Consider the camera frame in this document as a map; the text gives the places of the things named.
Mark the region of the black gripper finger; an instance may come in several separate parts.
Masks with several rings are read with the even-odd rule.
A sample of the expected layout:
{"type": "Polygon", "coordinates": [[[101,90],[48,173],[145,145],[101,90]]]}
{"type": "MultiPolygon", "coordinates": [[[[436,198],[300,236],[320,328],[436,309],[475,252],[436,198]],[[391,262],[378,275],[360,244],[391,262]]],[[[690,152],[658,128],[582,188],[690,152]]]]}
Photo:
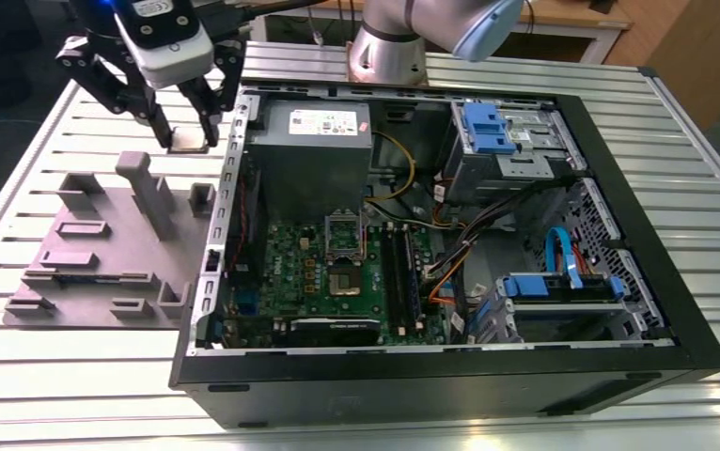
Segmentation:
{"type": "Polygon", "coordinates": [[[129,113],[139,124],[152,129],[160,147],[172,146],[173,132],[156,103],[155,90],[120,39],[68,36],[54,61],[110,113],[129,113]]]}
{"type": "Polygon", "coordinates": [[[204,76],[197,76],[176,86],[195,108],[204,142],[209,147],[213,147],[219,140],[221,114],[231,112],[235,107],[241,73],[240,40],[225,40],[215,45],[215,67],[223,75],[216,89],[209,87],[204,76]]]}

